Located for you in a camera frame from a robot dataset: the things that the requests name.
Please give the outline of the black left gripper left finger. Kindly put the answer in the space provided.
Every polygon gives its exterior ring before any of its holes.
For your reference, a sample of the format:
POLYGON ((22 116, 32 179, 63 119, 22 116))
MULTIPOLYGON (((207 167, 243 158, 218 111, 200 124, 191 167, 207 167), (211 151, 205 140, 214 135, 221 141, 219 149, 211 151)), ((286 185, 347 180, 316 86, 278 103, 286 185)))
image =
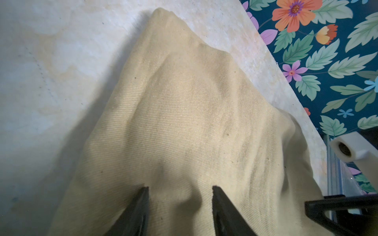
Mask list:
POLYGON ((141 188, 105 236, 146 236, 149 220, 149 188, 141 188))

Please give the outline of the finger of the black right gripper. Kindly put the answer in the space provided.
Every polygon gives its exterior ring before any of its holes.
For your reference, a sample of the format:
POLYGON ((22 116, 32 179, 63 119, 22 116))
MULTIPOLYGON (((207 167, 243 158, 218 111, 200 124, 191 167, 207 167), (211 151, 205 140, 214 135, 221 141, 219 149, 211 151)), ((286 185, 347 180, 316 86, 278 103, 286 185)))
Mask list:
POLYGON ((376 236, 378 234, 378 196, 326 196, 305 202, 308 218, 336 236, 376 236))

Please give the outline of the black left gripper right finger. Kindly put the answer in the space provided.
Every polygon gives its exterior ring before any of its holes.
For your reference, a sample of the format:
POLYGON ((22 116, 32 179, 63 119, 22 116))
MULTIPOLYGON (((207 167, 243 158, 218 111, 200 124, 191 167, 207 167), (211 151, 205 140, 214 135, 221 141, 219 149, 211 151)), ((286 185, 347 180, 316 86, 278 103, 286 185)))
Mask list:
POLYGON ((257 236, 219 186, 213 186, 212 213, 216 236, 257 236))

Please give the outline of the khaki pants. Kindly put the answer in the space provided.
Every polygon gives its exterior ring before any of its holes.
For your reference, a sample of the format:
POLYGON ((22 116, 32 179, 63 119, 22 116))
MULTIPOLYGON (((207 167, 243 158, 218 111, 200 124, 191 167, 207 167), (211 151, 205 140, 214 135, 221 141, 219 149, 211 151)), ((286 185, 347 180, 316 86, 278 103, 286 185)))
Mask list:
POLYGON ((220 186, 259 236, 327 236, 308 145, 232 56, 156 9, 85 143, 51 236, 102 236, 150 189, 150 236, 213 236, 220 186))

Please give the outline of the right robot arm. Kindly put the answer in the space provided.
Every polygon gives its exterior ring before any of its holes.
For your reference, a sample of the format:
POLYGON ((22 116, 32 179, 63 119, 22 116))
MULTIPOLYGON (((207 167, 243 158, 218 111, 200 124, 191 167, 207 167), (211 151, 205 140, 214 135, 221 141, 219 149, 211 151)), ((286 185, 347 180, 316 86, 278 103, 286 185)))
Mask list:
POLYGON ((378 234, 378 128, 345 133, 327 146, 327 192, 305 214, 335 236, 378 234))

